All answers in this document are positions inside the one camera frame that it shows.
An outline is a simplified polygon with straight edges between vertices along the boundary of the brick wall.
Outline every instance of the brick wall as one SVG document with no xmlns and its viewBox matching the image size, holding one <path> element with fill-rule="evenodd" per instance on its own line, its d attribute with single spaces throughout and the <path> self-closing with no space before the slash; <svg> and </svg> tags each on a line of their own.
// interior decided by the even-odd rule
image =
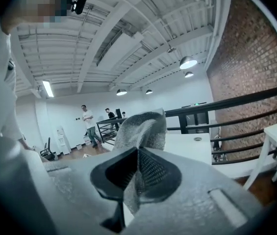
<svg viewBox="0 0 277 235">
<path fill-rule="evenodd" d="M 207 71 L 214 101 L 277 87 L 277 34 L 251 0 L 232 0 L 225 31 Z M 277 96 L 263 101 L 216 111 L 225 122 L 277 108 Z M 223 137 L 239 135 L 277 123 L 277 114 L 222 127 Z M 222 149 L 262 142 L 264 134 L 225 141 Z M 230 160 L 259 154 L 260 148 L 229 154 Z"/>
</svg>

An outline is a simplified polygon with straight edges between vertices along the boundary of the jeans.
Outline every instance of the jeans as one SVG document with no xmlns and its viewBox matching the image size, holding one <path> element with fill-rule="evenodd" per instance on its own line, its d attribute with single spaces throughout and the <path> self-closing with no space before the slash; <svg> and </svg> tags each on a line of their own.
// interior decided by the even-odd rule
<svg viewBox="0 0 277 235">
<path fill-rule="evenodd" d="M 88 132 L 89 139 L 90 139 L 91 143 L 93 143 L 93 145 L 97 144 L 94 138 L 101 141 L 101 138 L 99 138 L 98 135 L 96 134 L 95 126 L 90 127 L 89 129 L 87 129 L 87 132 Z"/>
</svg>

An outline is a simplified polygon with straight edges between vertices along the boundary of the white wall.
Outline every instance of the white wall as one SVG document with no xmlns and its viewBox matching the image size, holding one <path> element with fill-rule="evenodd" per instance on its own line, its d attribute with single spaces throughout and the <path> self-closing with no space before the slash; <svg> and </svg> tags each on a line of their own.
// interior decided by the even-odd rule
<svg viewBox="0 0 277 235">
<path fill-rule="evenodd" d="M 147 89 L 153 91 L 146 95 Z M 178 109 L 194 103 L 212 103 L 213 97 L 205 72 L 185 78 L 179 71 L 143 88 L 144 99 L 149 110 L 162 107 L 165 111 Z M 209 120 L 216 119 L 215 112 L 208 112 Z M 178 117 L 168 117 L 167 127 L 179 127 Z"/>
<path fill-rule="evenodd" d="M 83 104 L 93 112 L 96 122 L 108 119 L 106 108 L 113 112 L 116 109 L 125 111 L 128 117 L 146 110 L 141 92 L 131 92 L 123 96 L 117 96 L 115 92 L 76 94 L 48 99 L 47 108 L 53 135 L 57 135 L 56 127 L 61 125 L 71 148 L 84 143 L 86 130 L 81 120 Z"/>
<path fill-rule="evenodd" d="M 35 96 L 23 96 L 16 101 L 16 117 L 29 146 L 43 148 L 35 110 Z"/>
</svg>

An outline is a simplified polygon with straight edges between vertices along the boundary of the white ceiling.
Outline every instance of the white ceiling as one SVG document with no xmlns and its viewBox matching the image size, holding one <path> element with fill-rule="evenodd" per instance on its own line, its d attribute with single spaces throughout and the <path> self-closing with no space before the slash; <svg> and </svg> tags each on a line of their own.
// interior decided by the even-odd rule
<svg viewBox="0 0 277 235">
<path fill-rule="evenodd" d="M 87 0 L 81 15 L 70 14 L 62 23 L 23 24 L 11 36 L 17 95 L 38 95 L 44 79 L 55 96 L 59 89 L 71 94 L 135 90 L 177 72 L 186 55 L 198 60 L 193 69 L 204 70 L 216 49 L 214 37 L 222 35 L 218 23 L 225 23 L 227 7 L 224 0 Z M 98 69 L 122 33 L 136 32 L 143 35 L 139 45 L 118 57 L 114 67 Z M 169 47 L 176 50 L 167 53 Z"/>
</svg>

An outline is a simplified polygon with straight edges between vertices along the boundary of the person in black shirt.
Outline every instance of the person in black shirt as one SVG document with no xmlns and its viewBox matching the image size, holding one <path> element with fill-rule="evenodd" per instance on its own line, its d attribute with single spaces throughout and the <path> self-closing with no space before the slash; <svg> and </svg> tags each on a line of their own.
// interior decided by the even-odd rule
<svg viewBox="0 0 277 235">
<path fill-rule="evenodd" d="M 115 117 L 114 113 L 113 113 L 113 112 L 110 112 L 110 109 L 109 109 L 109 108 L 106 108 L 106 109 L 105 109 L 105 112 L 108 113 L 109 118 L 114 118 L 114 117 Z"/>
</svg>

